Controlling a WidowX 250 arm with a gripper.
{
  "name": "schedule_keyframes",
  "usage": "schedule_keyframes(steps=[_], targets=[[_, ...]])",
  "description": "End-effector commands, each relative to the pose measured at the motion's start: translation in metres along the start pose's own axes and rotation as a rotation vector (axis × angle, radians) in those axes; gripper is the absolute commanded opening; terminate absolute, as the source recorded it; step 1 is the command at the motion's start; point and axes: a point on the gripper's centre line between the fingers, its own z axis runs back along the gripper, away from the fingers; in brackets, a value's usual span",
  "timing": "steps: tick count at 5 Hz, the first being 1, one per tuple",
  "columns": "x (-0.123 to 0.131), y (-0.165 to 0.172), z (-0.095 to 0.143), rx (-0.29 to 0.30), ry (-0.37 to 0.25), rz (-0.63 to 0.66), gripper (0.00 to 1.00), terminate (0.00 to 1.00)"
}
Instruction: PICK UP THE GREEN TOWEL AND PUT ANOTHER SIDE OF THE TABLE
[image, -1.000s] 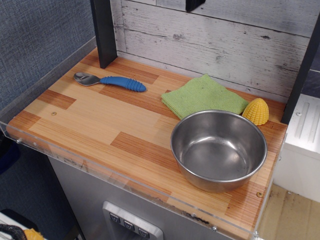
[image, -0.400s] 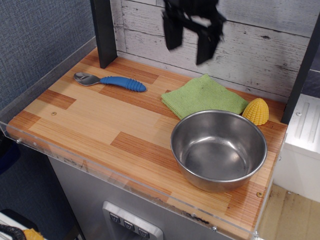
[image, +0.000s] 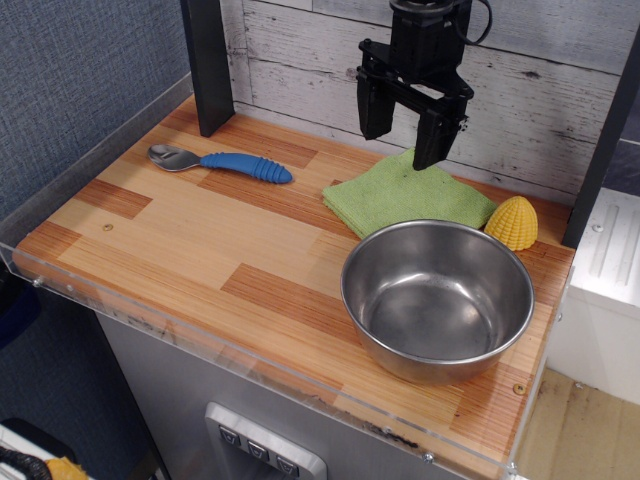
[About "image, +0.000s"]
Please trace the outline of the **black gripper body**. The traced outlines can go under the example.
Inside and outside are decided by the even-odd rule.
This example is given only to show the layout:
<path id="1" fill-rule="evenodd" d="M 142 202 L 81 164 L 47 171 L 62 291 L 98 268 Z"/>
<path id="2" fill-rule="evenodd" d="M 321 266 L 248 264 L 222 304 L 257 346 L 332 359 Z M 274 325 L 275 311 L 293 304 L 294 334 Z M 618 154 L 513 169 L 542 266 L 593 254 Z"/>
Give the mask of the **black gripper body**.
<path id="1" fill-rule="evenodd" d="M 461 79 L 457 68 L 465 47 L 473 43 L 467 37 L 472 3 L 392 1 L 390 8 L 393 12 L 390 41 L 360 42 L 359 67 L 395 77 L 390 90 L 396 104 L 419 115 L 425 111 L 466 115 L 467 103 L 474 92 Z"/>

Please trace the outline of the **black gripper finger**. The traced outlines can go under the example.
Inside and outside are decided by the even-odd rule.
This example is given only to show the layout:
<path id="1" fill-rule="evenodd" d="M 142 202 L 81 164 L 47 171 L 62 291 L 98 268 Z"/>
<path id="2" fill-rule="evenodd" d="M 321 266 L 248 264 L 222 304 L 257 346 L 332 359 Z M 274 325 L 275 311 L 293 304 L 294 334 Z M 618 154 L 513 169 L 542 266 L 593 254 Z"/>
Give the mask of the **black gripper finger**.
<path id="1" fill-rule="evenodd" d="M 388 134 L 393 125 L 396 100 L 390 88 L 396 78 L 389 74 L 357 70 L 357 105 L 359 124 L 366 140 Z"/>
<path id="2" fill-rule="evenodd" d="M 435 111 L 420 115 L 413 169 L 425 170 L 447 158 L 459 131 L 466 128 L 468 116 L 449 116 Z"/>

